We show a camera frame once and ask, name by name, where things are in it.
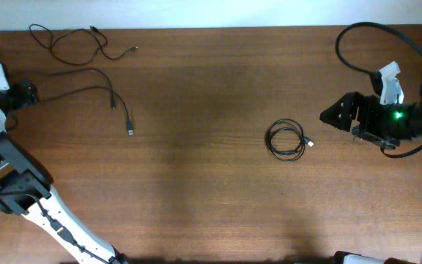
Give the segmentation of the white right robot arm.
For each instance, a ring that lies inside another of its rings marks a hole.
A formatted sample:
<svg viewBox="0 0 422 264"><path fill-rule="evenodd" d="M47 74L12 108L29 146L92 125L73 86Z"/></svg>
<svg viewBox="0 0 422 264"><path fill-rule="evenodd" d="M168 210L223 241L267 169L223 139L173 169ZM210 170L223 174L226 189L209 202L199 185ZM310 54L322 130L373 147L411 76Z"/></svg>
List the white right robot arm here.
<svg viewBox="0 0 422 264"><path fill-rule="evenodd" d="M402 141L422 137L422 76L419 102L405 103L398 74L398 64L391 62L377 74L379 95L349 92L325 109L320 120L375 144L381 151L393 150Z"/></svg>

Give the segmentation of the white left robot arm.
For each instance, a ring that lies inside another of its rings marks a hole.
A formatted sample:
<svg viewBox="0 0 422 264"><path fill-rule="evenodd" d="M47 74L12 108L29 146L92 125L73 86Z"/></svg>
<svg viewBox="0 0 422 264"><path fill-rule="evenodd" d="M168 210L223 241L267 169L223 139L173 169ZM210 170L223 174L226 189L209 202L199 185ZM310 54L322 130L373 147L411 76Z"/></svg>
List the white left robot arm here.
<svg viewBox="0 0 422 264"><path fill-rule="evenodd" d="M9 136L7 118L40 102L35 85L7 80L0 63L0 211L36 224L78 263L129 263L125 254L95 235L65 205L46 168Z"/></svg>

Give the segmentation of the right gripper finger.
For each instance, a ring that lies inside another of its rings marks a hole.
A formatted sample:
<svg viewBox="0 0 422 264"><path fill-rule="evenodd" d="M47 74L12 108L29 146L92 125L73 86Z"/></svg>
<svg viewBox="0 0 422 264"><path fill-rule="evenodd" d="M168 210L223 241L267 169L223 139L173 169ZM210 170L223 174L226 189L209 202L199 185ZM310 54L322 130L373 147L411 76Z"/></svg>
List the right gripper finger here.
<svg viewBox="0 0 422 264"><path fill-rule="evenodd" d="M356 125L354 128L352 128L351 133L355 138L370 142L386 150L395 150L398 147L397 140L382 139L379 136L375 136L374 134L369 133L368 131L361 130L360 125Z"/></svg>
<svg viewBox="0 0 422 264"><path fill-rule="evenodd" d="M359 92L348 92L331 107L324 110L319 119L341 131L350 131L362 99L363 96Z"/></svg>

